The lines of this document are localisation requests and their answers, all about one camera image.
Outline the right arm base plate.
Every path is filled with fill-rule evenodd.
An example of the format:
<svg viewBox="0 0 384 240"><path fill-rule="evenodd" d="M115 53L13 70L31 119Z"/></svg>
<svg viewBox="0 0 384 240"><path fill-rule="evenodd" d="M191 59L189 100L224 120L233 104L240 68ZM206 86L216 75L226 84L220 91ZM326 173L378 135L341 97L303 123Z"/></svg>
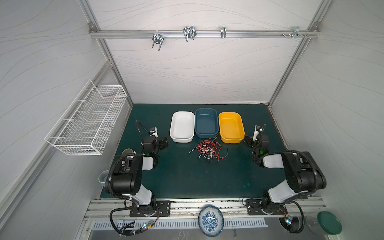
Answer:
<svg viewBox="0 0 384 240"><path fill-rule="evenodd" d="M251 216L285 215L287 210L283 204L273 203L265 199L245 199L247 214Z"/></svg>

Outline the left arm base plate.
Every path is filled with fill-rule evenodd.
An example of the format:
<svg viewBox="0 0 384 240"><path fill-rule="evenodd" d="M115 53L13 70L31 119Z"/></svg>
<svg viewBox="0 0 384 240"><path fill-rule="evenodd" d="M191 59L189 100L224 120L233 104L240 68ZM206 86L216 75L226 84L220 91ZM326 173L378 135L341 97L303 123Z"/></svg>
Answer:
<svg viewBox="0 0 384 240"><path fill-rule="evenodd" d="M169 217L171 211L171 201L151 202L146 206L134 207L130 211L130 217Z"/></svg>

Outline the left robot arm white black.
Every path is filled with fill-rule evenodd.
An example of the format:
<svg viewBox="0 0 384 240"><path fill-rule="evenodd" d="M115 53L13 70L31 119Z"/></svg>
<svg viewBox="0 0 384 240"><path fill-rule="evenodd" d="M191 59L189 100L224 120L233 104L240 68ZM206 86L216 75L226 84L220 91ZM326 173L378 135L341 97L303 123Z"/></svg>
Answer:
<svg viewBox="0 0 384 240"><path fill-rule="evenodd" d="M156 198L142 184L144 171L154 170L159 151L168 147L168 139L149 136L144 139L141 154L123 154L113 163L105 182L106 193L115 198L131 201L140 212L150 214L156 210Z"/></svg>

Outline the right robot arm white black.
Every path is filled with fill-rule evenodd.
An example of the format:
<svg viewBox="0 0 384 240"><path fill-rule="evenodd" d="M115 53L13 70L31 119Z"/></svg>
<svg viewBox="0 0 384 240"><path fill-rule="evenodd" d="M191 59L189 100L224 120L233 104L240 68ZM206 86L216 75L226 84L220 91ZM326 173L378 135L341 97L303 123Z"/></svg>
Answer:
<svg viewBox="0 0 384 240"><path fill-rule="evenodd" d="M267 190L260 200L248 203L249 208L271 215L280 207L302 196L325 189L327 180L309 152L269 152L267 136L245 136L244 144L252 148L252 160L261 168L282 169L285 179Z"/></svg>

